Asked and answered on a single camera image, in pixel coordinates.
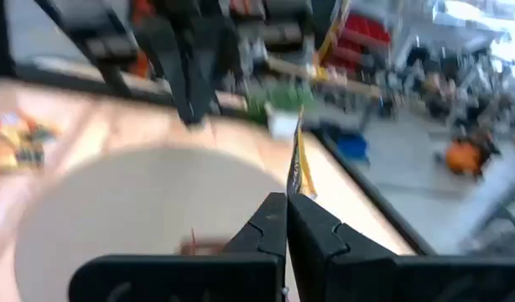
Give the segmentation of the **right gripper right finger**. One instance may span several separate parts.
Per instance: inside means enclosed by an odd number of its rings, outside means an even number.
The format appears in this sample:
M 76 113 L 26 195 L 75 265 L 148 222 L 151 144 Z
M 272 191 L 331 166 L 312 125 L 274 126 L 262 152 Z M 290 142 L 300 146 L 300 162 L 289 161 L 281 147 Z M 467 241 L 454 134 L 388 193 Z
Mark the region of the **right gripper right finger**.
M 393 299 L 394 253 L 305 195 L 289 197 L 288 242 L 302 301 Z

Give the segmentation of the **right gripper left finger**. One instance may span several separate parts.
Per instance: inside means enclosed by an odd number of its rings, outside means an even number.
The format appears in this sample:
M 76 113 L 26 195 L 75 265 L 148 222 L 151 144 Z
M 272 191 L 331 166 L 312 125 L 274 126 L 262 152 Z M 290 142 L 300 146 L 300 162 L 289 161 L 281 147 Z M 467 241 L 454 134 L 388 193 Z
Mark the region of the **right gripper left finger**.
M 271 301 L 286 300 L 285 270 L 287 252 L 288 198 L 284 193 L 270 193 L 242 229 L 224 246 L 223 253 L 247 253 L 251 256 L 270 256 L 273 271 L 259 276 L 257 287 L 263 292 L 265 282 L 271 281 Z

